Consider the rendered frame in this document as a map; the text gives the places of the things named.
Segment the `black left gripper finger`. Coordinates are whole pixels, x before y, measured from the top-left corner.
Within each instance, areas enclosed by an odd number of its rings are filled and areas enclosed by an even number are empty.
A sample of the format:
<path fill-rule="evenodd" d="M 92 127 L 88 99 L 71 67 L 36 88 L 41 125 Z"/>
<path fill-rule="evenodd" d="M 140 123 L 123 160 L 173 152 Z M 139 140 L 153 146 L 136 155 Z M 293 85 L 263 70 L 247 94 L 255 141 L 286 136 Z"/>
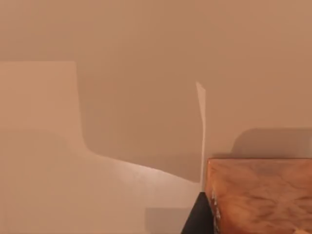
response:
<path fill-rule="evenodd" d="M 205 192 L 200 192 L 181 234 L 214 234 L 214 217 Z"/>

